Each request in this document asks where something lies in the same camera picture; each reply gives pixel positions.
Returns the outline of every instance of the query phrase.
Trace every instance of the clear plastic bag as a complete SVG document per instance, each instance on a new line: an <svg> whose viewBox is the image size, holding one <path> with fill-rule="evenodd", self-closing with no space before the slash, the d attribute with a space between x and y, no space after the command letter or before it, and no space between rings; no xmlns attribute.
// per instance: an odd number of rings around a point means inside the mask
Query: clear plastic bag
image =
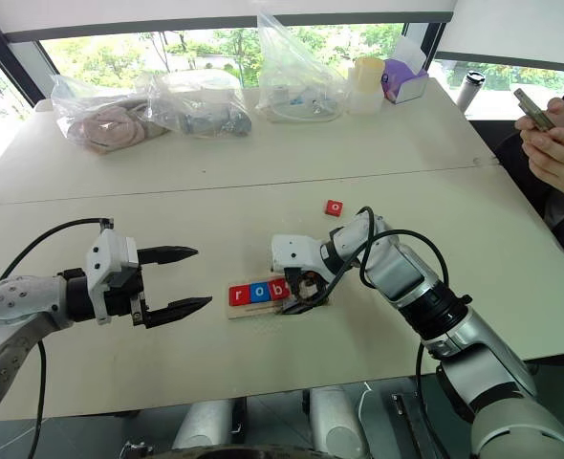
<svg viewBox="0 0 564 459"><path fill-rule="evenodd" d="M132 146L166 131L145 118L146 95L131 90L54 76L51 101L65 138L97 153Z"/></svg>
<svg viewBox="0 0 564 459"><path fill-rule="evenodd" d="M259 12L263 67L257 110L271 121L330 121L344 109L347 84L272 15Z"/></svg>
<svg viewBox="0 0 564 459"><path fill-rule="evenodd" d="M252 123L239 80L223 70L150 76L146 116L195 137L246 136Z"/></svg>

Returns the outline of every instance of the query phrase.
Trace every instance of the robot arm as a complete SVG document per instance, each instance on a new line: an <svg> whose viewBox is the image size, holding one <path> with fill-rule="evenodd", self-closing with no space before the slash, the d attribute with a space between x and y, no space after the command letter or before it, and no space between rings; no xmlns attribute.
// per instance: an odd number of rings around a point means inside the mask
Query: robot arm
<svg viewBox="0 0 564 459"><path fill-rule="evenodd" d="M86 273L67 270L53 277L18 275L0 281L0 403L31 349L52 332L95 318L131 314L134 325L156 327L179 320L212 299L187 298L149 311L141 265L171 263L196 254L186 247L137 250L132 238L113 229L100 233L87 252Z"/></svg>
<svg viewBox="0 0 564 459"><path fill-rule="evenodd" d="M370 249L366 276L440 361L440 384L456 412L473 423L473 453L482 458L563 458L564 427L533 400L536 388L526 365L468 305L471 298L457 297L398 236L374 238L386 230L390 228L381 217L364 211L332 231L326 242L275 235L272 268L285 274L298 296L306 279L316 275L323 283L336 282L347 262L355 261L350 257L362 264ZM283 313L317 305L314 296L296 298L283 306Z"/></svg>

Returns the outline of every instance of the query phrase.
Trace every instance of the gray cylinder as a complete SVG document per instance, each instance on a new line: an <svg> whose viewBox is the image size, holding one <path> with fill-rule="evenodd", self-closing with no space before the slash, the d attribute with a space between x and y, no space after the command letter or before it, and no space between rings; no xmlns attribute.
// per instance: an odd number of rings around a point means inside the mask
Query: gray cylinder
<svg viewBox="0 0 564 459"><path fill-rule="evenodd" d="M466 73L463 84L461 84L461 92L456 98L456 105L461 112L464 113L467 110L477 92L484 85L484 81L486 81L486 77L479 72L471 70Z"/></svg>
<svg viewBox="0 0 564 459"><path fill-rule="evenodd" d="M338 385L310 390L310 425L314 449L342 459L370 457L357 413Z"/></svg>
<svg viewBox="0 0 564 459"><path fill-rule="evenodd" d="M193 404L171 448L210 447L231 443L232 415L233 400Z"/></svg>

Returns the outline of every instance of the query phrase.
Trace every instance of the white table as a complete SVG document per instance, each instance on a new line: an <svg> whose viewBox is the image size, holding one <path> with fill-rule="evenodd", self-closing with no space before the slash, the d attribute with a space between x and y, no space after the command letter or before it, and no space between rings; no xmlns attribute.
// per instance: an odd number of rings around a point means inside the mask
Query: white table
<svg viewBox="0 0 564 459"><path fill-rule="evenodd" d="M247 96L256 102L255 91ZM373 117L272 124L250 114L245 138L168 133L99 156L67 142L54 112L36 112L0 159L0 203L470 167L492 156L434 79L423 98L385 102Z"/></svg>

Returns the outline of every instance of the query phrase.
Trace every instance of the smartphone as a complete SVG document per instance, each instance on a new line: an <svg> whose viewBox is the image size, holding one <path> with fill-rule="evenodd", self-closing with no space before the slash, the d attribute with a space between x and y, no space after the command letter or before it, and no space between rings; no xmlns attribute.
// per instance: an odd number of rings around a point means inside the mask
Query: smartphone
<svg viewBox="0 0 564 459"><path fill-rule="evenodd" d="M553 127L556 127L546 114L541 111L537 104L525 94L524 91L518 88L513 92L513 94L518 98L518 100L520 100L518 106L529 116L529 118L531 118L537 129L541 132L545 132L549 131Z"/></svg>

